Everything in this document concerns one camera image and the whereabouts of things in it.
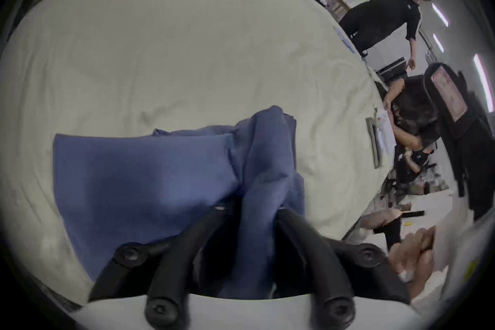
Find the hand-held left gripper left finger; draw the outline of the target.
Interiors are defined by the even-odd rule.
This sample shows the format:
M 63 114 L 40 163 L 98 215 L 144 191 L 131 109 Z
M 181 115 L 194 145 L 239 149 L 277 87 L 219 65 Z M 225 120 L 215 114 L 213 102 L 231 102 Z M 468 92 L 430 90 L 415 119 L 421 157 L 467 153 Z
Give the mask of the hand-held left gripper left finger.
M 146 291 L 144 316 L 154 329 L 186 329 L 187 297 L 201 284 L 194 262 L 212 242 L 220 253 L 217 277 L 232 269 L 242 199 L 225 199 L 181 233 L 141 244 L 120 245 L 93 285 L 88 302 L 138 296 Z

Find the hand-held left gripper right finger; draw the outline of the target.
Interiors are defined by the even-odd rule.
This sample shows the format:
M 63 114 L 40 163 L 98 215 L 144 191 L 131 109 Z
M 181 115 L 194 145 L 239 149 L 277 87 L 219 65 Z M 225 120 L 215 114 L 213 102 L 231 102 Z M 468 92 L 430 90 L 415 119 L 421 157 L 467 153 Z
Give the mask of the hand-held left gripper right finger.
M 356 318 L 355 297 L 411 302 L 379 247 L 323 237 L 292 209 L 275 216 L 275 284 L 280 298 L 312 296 L 317 329 L 348 329 Z

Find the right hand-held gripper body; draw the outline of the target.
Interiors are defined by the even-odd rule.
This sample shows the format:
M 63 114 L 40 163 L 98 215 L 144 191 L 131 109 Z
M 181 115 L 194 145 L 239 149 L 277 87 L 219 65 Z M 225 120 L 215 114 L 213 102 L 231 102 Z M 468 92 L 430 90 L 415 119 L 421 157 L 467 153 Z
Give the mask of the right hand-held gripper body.
M 453 200 L 450 212 L 435 225 L 434 271 L 448 269 L 441 300 L 453 300 L 474 279 L 492 231 L 493 208 L 474 220 L 467 200 Z

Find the person's right hand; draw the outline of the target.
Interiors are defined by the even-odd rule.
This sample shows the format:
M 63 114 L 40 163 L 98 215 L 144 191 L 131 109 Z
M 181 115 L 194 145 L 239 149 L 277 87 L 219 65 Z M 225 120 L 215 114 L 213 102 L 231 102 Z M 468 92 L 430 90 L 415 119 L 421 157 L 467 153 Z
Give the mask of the person's right hand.
M 393 271 L 408 274 L 405 281 L 410 300 L 421 294 L 433 273 L 433 244 L 436 227 L 421 228 L 413 234 L 406 235 L 400 243 L 395 243 L 389 251 L 389 264 Z

